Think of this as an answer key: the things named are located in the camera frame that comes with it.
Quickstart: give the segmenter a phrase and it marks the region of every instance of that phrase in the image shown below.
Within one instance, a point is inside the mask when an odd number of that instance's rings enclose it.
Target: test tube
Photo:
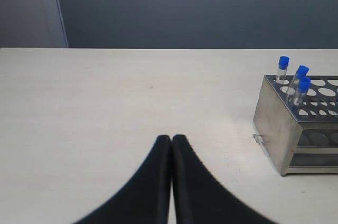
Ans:
[[[299,80],[306,76],[307,72],[309,71],[309,68],[306,66],[299,66],[298,70],[296,71],[294,77],[292,78],[292,81],[289,84],[289,87],[286,90],[286,93],[288,95],[288,100],[292,99],[292,95],[295,94],[297,86],[299,84]]]
[[[276,82],[277,83],[280,83],[280,84],[284,83],[288,65],[289,65],[289,57],[281,56],[279,58],[278,69],[277,69],[277,73],[276,73]]]
[[[293,96],[293,104],[300,106],[303,103],[304,97],[311,85],[311,80],[308,77],[302,77],[299,81],[297,90]]]

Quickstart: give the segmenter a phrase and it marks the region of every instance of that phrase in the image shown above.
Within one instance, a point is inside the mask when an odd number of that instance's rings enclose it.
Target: blue screw cap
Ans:
[[[306,76],[307,72],[309,71],[309,68],[306,66],[299,66],[298,70],[296,72],[296,78],[300,79],[304,76]]]
[[[311,80],[308,77],[302,77],[298,84],[298,91],[300,93],[306,93],[311,85]]]
[[[280,70],[285,70],[285,69],[287,69],[288,65],[289,65],[289,57],[287,57],[287,56],[281,56],[279,58],[278,68]]]

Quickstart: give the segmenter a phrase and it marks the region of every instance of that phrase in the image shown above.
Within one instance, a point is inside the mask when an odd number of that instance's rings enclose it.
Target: table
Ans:
[[[263,74],[290,56],[338,74],[337,50],[0,49],[0,222],[70,223],[110,198],[158,134],[279,223],[335,223],[338,175],[281,177],[252,137]],[[175,223],[171,202],[169,223]]]

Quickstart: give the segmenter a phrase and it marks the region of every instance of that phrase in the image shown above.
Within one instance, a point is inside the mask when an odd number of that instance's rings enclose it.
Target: wall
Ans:
[[[57,0],[0,0],[0,47],[67,47]]]
[[[338,0],[60,0],[70,47],[338,48]]]

